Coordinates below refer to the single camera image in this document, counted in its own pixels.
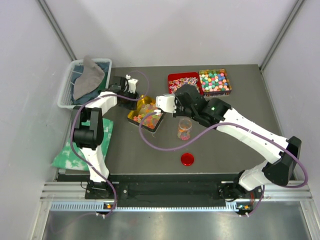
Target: laundry basket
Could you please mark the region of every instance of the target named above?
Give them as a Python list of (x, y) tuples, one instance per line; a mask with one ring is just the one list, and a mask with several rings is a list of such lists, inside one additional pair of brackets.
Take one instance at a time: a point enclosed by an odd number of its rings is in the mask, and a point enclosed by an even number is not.
[[(95, 63), (109, 63), (109, 69), (107, 72), (106, 76), (106, 85), (105, 88), (108, 88), (109, 86), (109, 80), (110, 80), (110, 73), (111, 73), (111, 67), (112, 67), (112, 61), (108, 58), (93, 58), (92, 59)], [(67, 68), (64, 78), (63, 78), (63, 83), (61, 86), (61, 90), (59, 93), (59, 98), (58, 98), (58, 106), (63, 109), (73, 109), (76, 105), (73, 104), (72, 100), (72, 78), (74, 74), (81, 75), (82, 72), (77, 72), (74, 71), (76, 66), (83, 66), (84, 65), (84, 60), (75, 60), (72, 61)]]

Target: green cloth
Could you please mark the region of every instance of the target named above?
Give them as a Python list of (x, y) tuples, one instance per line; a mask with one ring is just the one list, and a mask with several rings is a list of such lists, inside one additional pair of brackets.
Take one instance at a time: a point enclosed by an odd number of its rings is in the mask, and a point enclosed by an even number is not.
[[(89, 126), (89, 121), (83, 123), (83, 125)], [(103, 135), (103, 141), (101, 144), (103, 158), (106, 158), (106, 155), (107, 155), (113, 127), (114, 127), (113, 121), (103, 118), (104, 135)], [(74, 143), (74, 149), (80, 156), (84, 158), (83, 153), (80, 151), (80, 149), (76, 146), (75, 143)], [(74, 154), (74, 152), (71, 150), (70, 139), (65, 144), (61, 152), (54, 158), (52, 166), (56, 168), (61, 168), (61, 169), (89, 171), (88, 165), (84, 161), (82, 161), (80, 158), (78, 158)]]

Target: jar of candy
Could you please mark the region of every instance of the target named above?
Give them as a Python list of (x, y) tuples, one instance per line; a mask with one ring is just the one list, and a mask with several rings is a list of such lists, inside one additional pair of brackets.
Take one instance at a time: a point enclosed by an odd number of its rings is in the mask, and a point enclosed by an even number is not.
[(190, 118), (181, 118), (178, 125), (178, 138), (181, 140), (188, 140), (192, 128), (192, 121)]

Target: white wall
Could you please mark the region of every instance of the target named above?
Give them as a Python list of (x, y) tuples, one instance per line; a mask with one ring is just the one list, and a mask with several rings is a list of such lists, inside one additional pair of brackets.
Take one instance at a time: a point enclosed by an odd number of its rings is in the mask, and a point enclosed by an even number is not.
[(70, 112), (57, 94), (70, 60), (35, 0), (0, 1), (0, 232), (30, 234)]
[(78, 59), (261, 64), (293, 0), (47, 0)]
[(305, 1), (264, 71), (286, 137), (302, 139), (300, 160), (320, 210), (320, 1)]

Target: red container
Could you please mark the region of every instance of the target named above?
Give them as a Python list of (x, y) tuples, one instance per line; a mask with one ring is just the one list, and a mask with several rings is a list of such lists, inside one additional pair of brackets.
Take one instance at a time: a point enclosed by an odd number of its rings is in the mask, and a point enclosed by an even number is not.
[(168, 75), (168, 90), (169, 90), (170, 94), (172, 94), (172, 91), (170, 89), (169, 81), (179, 80), (179, 79), (183, 79), (183, 78), (196, 78), (197, 79), (196, 84), (197, 84), (197, 86), (199, 88), (199, 92), (200, 92), (201, 95), (204, 94), (204, 91), (202, 90), (202, 87), (201, 87), (199, 73), (197, 73), (197, 72), (183, 72), (183, 73), (172, 73), (172, 74), (169, 74)]

